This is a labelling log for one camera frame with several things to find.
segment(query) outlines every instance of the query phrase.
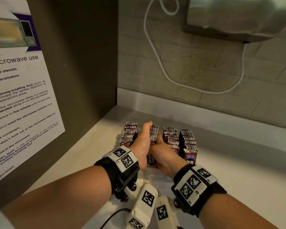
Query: white paper poster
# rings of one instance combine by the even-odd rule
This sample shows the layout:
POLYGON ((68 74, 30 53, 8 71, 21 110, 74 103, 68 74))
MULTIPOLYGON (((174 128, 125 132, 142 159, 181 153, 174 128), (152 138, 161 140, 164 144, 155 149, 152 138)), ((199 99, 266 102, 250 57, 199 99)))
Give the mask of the white paper poster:
POLYGON ((0 180, 65 131, 25 0, 0 0, 0 180))

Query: person's right hand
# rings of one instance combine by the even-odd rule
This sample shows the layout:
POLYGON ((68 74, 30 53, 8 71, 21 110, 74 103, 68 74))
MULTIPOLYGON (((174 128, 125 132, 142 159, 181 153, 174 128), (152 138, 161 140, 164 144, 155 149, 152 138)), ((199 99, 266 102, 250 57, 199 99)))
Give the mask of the person's right hand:
POLYGON ((161 173, 172 179, 181 168, 188 164, 163 141, 160 133, 158 133, 156 145, 151 145, 149 148, 148 155, 151 154, 156 159, 161 173))

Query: forearm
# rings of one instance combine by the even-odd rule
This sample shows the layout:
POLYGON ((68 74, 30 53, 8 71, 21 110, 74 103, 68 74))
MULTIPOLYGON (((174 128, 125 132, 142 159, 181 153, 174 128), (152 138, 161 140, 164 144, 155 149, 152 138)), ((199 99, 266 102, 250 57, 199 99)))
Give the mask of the forearm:
POLYGON ((277 229, 262 216, 228 194, 214 194, 199 219, 205 229, 277 229))
POLYGON ((16 229, 77 229, 111 196, 101 166, 92 166, 33 190, 2 209, 16 229))

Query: backsplash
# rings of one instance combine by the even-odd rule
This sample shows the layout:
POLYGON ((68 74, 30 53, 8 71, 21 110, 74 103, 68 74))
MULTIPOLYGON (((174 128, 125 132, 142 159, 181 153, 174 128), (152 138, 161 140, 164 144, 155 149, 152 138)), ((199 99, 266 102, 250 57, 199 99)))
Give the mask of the backsplash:
MULTIPOLYGON (((166 15, 155 0, 147 31, 168 76, 179 83, 222 91, 239 78, 243 44, 181 31, 179 13, 166 15)), ((250 43, 245 77, 224 94, 205 94, 169 82, 143 30, 150 0, 119 0, 118 86, 286 128, 286 28, 274 39, 250 43)), ((163 0, 174 11, 174 0, 163 0)))

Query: white cable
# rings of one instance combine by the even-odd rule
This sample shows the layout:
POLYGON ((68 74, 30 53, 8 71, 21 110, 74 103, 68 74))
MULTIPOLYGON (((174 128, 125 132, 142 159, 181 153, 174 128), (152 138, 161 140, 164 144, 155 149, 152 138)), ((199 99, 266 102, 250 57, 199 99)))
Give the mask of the white cable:
MULTIPOLYGON (((175 0, 175 1, 176 1, 176 4, 177 4, 177 8, 176 8, 176 10, 175 10, 174 12, 169 12, 169 11, 165 8, 165 6, 164 6, 164 4, 163 4, 163 1, 162 1, 162 0, 159 0, 159 1, 160 1, 160 5, 161 5, 163 11, 164 11, 166 14, 168 14, 168 15, 170 15, 170 16, 173 16, 173 15, 175 15, 175 14, 179 11, 179 1, 178 1, 178 0, 175 0)), ((202 89, 199 89, 199 88, 195 88, 195 87, 192 87, 192 86, 188 86, 188 85, 185 85, 185 84, 181 84, 181 83, 175 82, 174 80, 170 79, 170 78, 168 77, 167 73, 165 72, 164 68, 163 68, 163 65, 162 65, 162 63, 161 63, 160 57, 159 57, 159 55, 158 55, 158 53, 157 53, 157 51, 156 51, 156 49, 155 49, 155 47, 154 47, 152 41, 150 40, 150 38, 149 38, 149 36, 148 36, 148 33, 147 33, 147 30, 146 30, 147 14, 148 14, 148 11, 149 11, 149 9, 150 9, 150 7, 151 7, 151 5, 152 5, 153 2, 154 2, 154 0, 151 0, 151 1, 150 1, 149 5, 148 5, 148 7, 147 7, 147 10, 146 10, 145 16, 144 16, 144 32, 145 32, 145 34, 146 34, 146 36, 147 36, 147 39, 148 39, 150 45, 152 46, 152 48, 153 48, 153 50, 154 50, 154 52, 155 52, 155 54, 156 54, 156 57, 157 57, 157 59, 158 59, 158 61, 159 61, 160 67, 161 67, 161 69, 162 69, 162 71, 163 71, 165 77, 166 77, 170 82, 172 82, 172 83, 174 83, 174 84, 176 84, 176 85, 185 87, 185 88, 190 88, 190 89, 194 89, 194 90, 199 91, 199 92, 204 92, 204 93, 209 93, 209 94, 222 94, 222 93, 228 92, 228 91, 230 91, 230 90, 236 88, 236 86, 240 84, 240 82, 242 81, 242 79, 243 79, 243 77, 244 77, 244 75, 245 75, 245 61, 244 61, 244 60, 245 60, 245 52, 246 52, 247 44, 244 45, 244 50, 243 50, 243 52, 242 52, 242 72, 241 72, 241 75, 240 75, 240 77, 239 77, 239 80, 236 82, 236 84, 234 84, 232 87, 230 87, 230 88, 227 89, 227 90, 220 91, 220 92, 211 92, 211 91, 206 91, 206 90, 202 90, 202 89)))

